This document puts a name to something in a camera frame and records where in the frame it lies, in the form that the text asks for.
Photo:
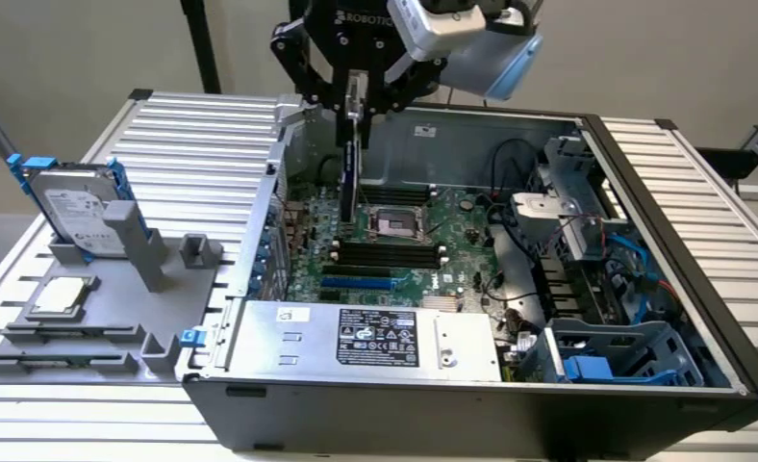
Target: metal slotted surface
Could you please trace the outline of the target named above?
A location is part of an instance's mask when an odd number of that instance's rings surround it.
[[[87,160],[95,161],[111,154],[119,156],[150,224],[164,236],[203,232],[223,241],[224,263],[208,302],[218,309],[224,305],[224,287],[244,234],[256,187],[252,178],[263,169],[268,144],[275,139],[271,127],[278,104],[275,98],[155,93],[147,102],[126,104],[87,155]],[[639,167],[639,174],[644,172],[650,181],[702,181],[702,174],[691,171],[678,159],[663,164],[651,161],[678,157],[672,149],[663,149],[659,154],[651,147],[667,146],[666,134],[656,125],[616,119],[610,119],[607,124],[616,138],[627,135],[620,141],[623,144],[638,146],[634,149],[640,162],[651,164],[644,166],[648,169]],[[711,192],[712,187],[704,188],[699,195],[667,191],[667,183],[656,188],[660,190],[655,192],[656,200],[668,210],[730,211],[726,200]],[[695,222],[690,220],[691,215],[682,214],[684,219],[678,219],[675,229],[692,243],[690,248],[695,251],[739,252],[735,258],[708,254],[703,261],[712,264],[706,264],[706,271],[708,275],[712,271],[726,271],[718,272],[722,279],[715,280],[719,281],[726,280],[724,277],[742,281],[742,275],[750,274],[751,279],[743,280],[748,283],[758,271],[758,261],[748,256],[758,253],[758,238],[746,226],[719,225],[716,221],[732,217],[718,215],[714,212],[695,214],[710,219]],[[0,265],[0,328],[14,320],[22,301],[34,291],[31,278],[46,273],[52,260],[47,249],[50,239],[51,233],[38,219]],[[738,249],[712,243],[736,244]],[[728,306],[744,328],[756,329],[758,300],[740,299]],[[755,339],[756,332],[748,332]],[[254,461],[264,457],[232,453],[220,447],[179,387],[0,385],[0,460],[194,459]],[[314,455],[270,454],[267,457],[271,461],[280,459],[319,460]],[[348,455],[332,456],[328,460],[388,458]],[[758,462],[758,423],[735,434],[700,433],[650,460]]]

